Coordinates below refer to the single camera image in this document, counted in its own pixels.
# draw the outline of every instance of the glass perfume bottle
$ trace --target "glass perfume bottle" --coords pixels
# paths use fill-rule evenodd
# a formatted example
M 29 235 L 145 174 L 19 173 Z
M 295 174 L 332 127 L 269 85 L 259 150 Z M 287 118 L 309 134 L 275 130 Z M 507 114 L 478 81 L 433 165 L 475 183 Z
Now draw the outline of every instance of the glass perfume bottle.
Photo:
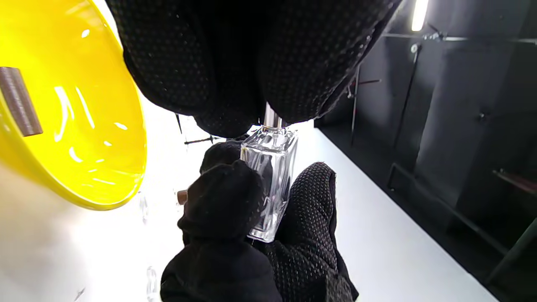
M 272 242 L 289 201 L 296 153 L 296 131 L 267 103 L 263 125 L 241 145 L 241 160 L 256 170 L 263 182 L 263 210 L 248 237 Z

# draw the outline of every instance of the black dotted glove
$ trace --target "black dotted glove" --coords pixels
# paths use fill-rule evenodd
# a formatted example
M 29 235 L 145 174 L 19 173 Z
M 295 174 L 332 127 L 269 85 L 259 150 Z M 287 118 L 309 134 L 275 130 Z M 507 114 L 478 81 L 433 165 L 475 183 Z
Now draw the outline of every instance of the black dotted glove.
M 236 161 L 240 144 L 228 141 L 212 146 L 205 153 L 200 172 Z M 253 242 L 268 257 L 283 301 L 354 301 L 358 296 L 334 236 L 335 179 L 336 174 L 326 164 L 309 166 L 291 188 L 276 240 Z
M 401 0 L 106 0 L 142 93 L 237 137 L 331 110 Z
M 185 248 L 162 274 L 162 300 L 281 301 L 269 260 L 244 241 L 261 207 L 260 177 L 244 162 L 204 171 L 188 189 L 178 222 Z

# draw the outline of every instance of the yellow bowl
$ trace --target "yellow bowl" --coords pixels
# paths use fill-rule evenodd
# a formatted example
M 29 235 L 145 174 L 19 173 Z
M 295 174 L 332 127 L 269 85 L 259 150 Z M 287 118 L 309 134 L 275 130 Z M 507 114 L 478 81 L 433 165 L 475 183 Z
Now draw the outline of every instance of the yellow bowl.
M 0 93 L 0 164 L 82 207 L 128 202 L 147 151 L 140 99 L 121 53 L 91 2 L 4 1 L 0 67 L 20 70 L 43 133 L 24 137 Z

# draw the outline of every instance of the silver bottle neck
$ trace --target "silver bottle neck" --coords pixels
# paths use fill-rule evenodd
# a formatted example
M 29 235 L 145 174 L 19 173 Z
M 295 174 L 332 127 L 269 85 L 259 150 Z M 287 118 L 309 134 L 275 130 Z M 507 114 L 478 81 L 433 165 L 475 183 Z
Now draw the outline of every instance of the silver bottle neck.
M 265 107 L 265 117 L 263 119 L 263 126 L 270 128 L 285 128 L 289 126 L 284 120 L 282 120 L 276 112 L 267 103 Z

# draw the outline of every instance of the ceiling light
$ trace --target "ceiling light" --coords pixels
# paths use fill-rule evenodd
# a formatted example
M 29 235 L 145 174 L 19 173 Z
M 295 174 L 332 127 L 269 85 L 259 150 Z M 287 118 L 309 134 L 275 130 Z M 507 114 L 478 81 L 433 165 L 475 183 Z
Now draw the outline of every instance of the ceiling light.
M 414 7 L 414 16 L 412 17 L 412 30 L 419 32 L 423 28 L 425 22 L 425 14 L 427 13 L 427 5 L 429 0 L 416 0 Z

